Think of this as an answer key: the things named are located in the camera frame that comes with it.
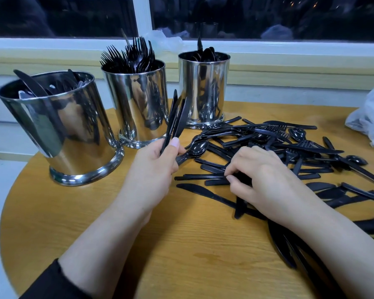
wooden table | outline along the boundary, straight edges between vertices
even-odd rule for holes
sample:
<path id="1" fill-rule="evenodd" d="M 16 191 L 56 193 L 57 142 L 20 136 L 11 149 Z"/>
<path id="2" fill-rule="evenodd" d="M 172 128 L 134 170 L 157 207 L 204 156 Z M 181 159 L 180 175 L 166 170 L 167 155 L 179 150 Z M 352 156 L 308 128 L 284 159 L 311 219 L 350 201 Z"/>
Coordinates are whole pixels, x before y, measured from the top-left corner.
<path id="1" fill-rule="evenodd" d="M 226 118 L 241 115 L 254 122 L 281 120 L 317 125 L 307 138 L 318 143 L 326 135 L 336 149 L 364 157 L 374 173 L 369 139 L 344 127 L 353 108 L 225 102 Z M 113 130 L 115 112 L 108 110 Z M 197 130 L 185 130 L 187 145 Z M 136 150 L 109 176 L 89 185 L 65 187 L 49 178 L 48 163 L 38 153 L 20 173 L 5 202 L 0 222 L 0 252 L 5 271 L 18 294 L 59 257 L 100 215 L 119 192 Z M 204 159 L 222 162 L 208 152 Z M 189 160 L 176 175 L 204 173 Z M 354 172 L 322 174 L 316 181 L 345 181 L 364 190 L 374 183 Z M 314 298 L 299 272 L 289 269 L 274 251 L 266 224 L 209 198 L 176 188 L 152 213 L 138 236 L 121 277 L 123 293 L 137 298 Z M 234 199 L 227 186 L 210 187 Z M 352 220 L 374 217 L 374 201 L 338 209 Z"/>

fingernail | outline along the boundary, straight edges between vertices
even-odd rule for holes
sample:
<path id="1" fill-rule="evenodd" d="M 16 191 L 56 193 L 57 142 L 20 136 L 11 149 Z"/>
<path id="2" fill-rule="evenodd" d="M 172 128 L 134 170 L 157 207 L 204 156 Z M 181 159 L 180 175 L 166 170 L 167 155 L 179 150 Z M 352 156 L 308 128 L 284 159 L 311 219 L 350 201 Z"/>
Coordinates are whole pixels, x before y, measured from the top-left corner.
<path id="1" fill-rule="evenodd" d="M 170 140 L 169 144 L 172 145 L 172 146 L 174 146 L 174 147 L 176 147 L 176 148 L 179 148 L 179 146 L 180 146 L 180 140 L 179 140 L 178 137 L 174 137 L 174 138 L 172 138 Z"/>

dark window glass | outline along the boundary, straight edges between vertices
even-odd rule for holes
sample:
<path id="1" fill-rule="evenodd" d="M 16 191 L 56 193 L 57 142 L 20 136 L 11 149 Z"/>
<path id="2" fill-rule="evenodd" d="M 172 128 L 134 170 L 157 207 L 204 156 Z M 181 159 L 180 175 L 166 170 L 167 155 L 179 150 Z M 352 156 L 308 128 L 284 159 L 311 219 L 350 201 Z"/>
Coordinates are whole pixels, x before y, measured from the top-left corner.
<path id="1" fill-rule="evenodd" d="M 183 39 L 374 42 L 374 0 L 150 0 L 153 29 Z"/>
<path id="2" fill-rule="evenodd" d="M 136 36 L 132 0 L 0 0 L 0 37 Z"/>

forearm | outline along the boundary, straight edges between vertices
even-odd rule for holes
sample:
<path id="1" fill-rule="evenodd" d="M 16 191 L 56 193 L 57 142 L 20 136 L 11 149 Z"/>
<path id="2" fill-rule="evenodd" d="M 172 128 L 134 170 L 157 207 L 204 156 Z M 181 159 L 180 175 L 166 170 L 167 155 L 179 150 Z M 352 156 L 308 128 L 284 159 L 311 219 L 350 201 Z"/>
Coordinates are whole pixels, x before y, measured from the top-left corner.
<path id="1" fill-rule="evenodd" d="M 93 298 L 112 298 L 145 216 L 115 201 L 60 257 L 65 276 Z"/>
<path id="2" fill-rule="evenodd" d="M 289 228 L 316 252 L 348 297 L 374 299 L 374 240 L 369 235 L 323 202 L 297 216 Z"/>

black sleeve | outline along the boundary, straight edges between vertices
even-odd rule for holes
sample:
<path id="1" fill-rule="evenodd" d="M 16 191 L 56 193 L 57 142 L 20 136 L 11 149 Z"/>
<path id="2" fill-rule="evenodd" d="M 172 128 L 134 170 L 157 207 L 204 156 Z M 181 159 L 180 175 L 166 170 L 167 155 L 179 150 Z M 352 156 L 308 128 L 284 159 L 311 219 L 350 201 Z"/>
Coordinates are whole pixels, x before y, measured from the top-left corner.
<path id="1" fill-rule="evenodd" d="M 20 299 L 92 299 L 63 274 L 58 259 L 45 269 Z"/>

